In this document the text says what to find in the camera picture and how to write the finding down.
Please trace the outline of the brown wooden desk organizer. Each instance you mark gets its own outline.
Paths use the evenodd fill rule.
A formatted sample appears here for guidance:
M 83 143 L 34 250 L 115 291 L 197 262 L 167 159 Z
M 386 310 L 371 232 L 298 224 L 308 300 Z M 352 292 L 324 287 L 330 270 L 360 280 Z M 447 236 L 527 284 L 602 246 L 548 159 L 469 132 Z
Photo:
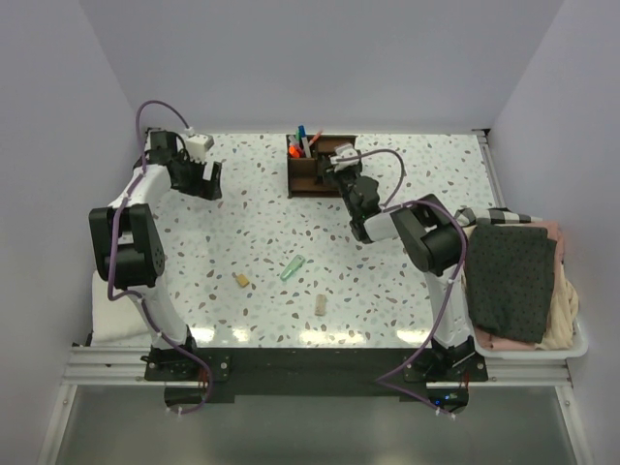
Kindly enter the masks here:
M 293 134 L 286 135 L 287 140 L 287 183 L 289 198 L 318 198 L 317 196 L 317 162 L 321 157 L 331 157 L 334 149 L 342 144 L 356 144 L 357 136 L 353 135 L 321 135 L 313 143 L 311 157 L 292 158 L 289 154 L 290 145 L 288 138 Z

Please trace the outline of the blue capped white marker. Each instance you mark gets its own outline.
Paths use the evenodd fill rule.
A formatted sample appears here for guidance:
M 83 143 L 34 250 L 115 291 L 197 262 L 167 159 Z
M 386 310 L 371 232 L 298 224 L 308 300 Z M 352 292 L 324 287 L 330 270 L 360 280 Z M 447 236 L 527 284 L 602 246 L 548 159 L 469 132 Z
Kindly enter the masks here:
M 303 125 L 299 125 L 296 131 L 297 142 L 300 149 L 303 151 L 303 156 L 305 158 L 311 157 L 311 148 L 310 148 L 310 139 L 306 134 L 305 127 Z

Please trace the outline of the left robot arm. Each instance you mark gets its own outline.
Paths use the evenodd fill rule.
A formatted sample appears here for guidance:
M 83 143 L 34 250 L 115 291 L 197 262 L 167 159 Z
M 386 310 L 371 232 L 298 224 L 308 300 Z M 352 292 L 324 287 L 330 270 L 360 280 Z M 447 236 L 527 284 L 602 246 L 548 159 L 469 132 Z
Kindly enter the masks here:
M 179 380 L 199 373 L 201 357 L 171 302 L 152 208 L 170 190 L 207 201 L 222 198 L 222 164 L 207 160 L 213 144 L 211 135 L 190 129 L 183 135 L 149 129 L 127 186 L 88 215 L 96 269 L 108 284 L 108 299 L 132 303 L 151 336 L 151 349 L 171 351 L 166 366 Z

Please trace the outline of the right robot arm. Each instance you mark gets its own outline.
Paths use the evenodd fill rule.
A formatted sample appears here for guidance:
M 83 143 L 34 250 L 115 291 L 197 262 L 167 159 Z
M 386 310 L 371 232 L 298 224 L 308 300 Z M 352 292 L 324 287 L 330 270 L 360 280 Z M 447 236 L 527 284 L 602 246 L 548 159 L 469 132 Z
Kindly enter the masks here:
M 323 157 L 321 178 L 337 189 L 350 214 L 359 242 L 398 238 L 413 266 L 423 273 L 433 324 L 423 343 L 426 372 L 451 381 L 475 354 L 467 320 L 462 271 L 467 238 L 462 227 L 434 195 L 392 207 L 381 207 L 377 180 L 362 174 L 359 156 Z

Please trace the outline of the green transparent tube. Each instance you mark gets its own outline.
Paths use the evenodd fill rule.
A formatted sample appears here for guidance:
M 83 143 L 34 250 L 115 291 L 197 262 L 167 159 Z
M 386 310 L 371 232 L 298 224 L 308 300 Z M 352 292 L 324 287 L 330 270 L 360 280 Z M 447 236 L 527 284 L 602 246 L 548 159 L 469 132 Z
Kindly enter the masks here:
M 285 266 L 284 270 L 280 274 L 280 279 L 283 282 L 288 281 L 292 278 L 296 272 L 305 264 L 306 259 L 301 255 L 296 255 L 292 258 L 292 260 Z

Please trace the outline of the beige eraser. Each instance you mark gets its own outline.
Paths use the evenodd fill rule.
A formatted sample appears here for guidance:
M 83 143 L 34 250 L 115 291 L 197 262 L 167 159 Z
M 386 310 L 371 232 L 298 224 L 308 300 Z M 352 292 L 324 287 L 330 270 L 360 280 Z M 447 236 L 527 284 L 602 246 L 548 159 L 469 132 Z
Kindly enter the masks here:
M 317 295 L 314 314 L 320 317 L 326 314 L 326 296 L 324 294 Z

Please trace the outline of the black white striped cloth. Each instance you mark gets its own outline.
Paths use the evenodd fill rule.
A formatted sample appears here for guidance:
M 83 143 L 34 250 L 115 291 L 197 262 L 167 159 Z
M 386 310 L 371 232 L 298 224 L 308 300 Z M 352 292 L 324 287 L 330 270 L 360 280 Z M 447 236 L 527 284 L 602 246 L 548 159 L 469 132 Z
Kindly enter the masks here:
M 505 207 L 465 207 L 454 213 L 454 219 L 463 228 L 476 225 L 514 225 L 540 222 L 542 219 L 527 214 L 515 213 Z

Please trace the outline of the dark grey dotted cloth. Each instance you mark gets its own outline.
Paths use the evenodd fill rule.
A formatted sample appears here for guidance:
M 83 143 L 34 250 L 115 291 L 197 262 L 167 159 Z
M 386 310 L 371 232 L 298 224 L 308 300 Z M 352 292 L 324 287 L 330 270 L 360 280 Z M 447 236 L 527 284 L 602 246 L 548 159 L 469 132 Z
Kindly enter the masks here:
M 556 245 L 545 228 L 475 227 L 464 265 L 473 325 L 492 336 L 540 343 L 554 290 Z

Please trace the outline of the cream knit cloth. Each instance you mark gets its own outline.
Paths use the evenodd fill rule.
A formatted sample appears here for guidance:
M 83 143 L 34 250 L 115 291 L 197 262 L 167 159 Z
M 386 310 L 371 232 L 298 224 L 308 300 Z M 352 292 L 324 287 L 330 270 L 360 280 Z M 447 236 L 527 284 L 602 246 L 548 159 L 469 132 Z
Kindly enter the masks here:
M 570 349 L 579 299 L 565 274 L 558 225 L 479 225 L 464 232 L 464 290 L 479 344 L 490 351 Z

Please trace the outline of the white laundry tray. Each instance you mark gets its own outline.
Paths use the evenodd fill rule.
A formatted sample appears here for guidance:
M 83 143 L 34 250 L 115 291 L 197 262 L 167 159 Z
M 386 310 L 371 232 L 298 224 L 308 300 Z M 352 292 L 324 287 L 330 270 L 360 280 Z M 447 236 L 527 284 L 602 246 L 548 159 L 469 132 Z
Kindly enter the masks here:
M 573 346 L 568 350 L 559 351 L 530 351 L 530 352 L 491 352 L 483 349 L 478 343 L 475 334 L 475 327 L 473 327 L 474 344 L 477 351 L 484 357 L 496 357 L 502 359 L 514 359 L 514 360 L 561 360 L 566 358 L 583 357 L 589 348 L 589 343 L 585 335 L 584 330 L 581 327 L 578 318 L 579 306 L 576 318 L 573 322 Z

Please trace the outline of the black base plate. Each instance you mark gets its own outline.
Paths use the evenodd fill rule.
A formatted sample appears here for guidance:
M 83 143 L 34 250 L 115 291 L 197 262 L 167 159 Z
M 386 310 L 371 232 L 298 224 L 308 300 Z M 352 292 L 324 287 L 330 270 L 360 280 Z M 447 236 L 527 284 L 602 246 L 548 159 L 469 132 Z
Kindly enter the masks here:
M 153 349 L 141 361 L 147 382 L 165 383 L 169 407 L 239 396 L 425 396 L 433 383 L 450 385 L 430 394 L 435 405 L 465 405 L 469 383 L 488 379 L 474 350 L 453 361 L 436 349 L 197 348 L 192 356 Z

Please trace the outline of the aluminium frame rail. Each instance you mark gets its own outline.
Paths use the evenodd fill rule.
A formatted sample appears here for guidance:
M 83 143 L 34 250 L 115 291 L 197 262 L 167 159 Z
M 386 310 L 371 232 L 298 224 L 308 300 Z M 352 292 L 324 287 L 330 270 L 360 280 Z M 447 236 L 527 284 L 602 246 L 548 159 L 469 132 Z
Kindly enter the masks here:
M 572 377 L 562 360 L 501 360 L 474 354 L 444 375 L 428 374 L 424 351 L 409 361 L 407 349 L 325 348 L 205 348 L 198 351 L 217 383 L 246 376 L 288 381 L 332 382 L 359 379 L 429 385 L 491 384 L 507 387 L 565 387 Z M 177 352 L 156 361 L 141 348 L 74 347 L 62 382 L 76 386 L 136 385 L 194 386 L 200 366 Z

